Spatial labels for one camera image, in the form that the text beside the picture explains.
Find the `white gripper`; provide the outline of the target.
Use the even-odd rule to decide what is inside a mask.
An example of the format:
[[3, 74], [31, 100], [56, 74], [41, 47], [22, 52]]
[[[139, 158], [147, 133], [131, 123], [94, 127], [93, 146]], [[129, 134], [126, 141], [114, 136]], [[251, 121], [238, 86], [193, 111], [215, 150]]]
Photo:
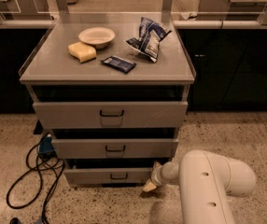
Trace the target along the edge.
[[179, 164], [168, 161], [165, 164], [160, 164], [154, 161], [151, 173], [151, 180], [149, 179], [143, 187], [144, 192], [151, 192], [157, 186], [163, 185], [177, 185], [179, 182]]

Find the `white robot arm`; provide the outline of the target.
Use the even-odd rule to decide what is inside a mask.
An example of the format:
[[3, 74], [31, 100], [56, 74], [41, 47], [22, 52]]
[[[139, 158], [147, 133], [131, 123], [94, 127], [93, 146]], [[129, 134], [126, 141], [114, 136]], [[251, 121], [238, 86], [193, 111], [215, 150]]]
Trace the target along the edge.
[[245, 162], [192, 150], [179, 163], [155, 162], [143, 191], [179, 186], [184, 224], [235, 224], [228, 198], [250, 195], [256, 183], [254, 171]]

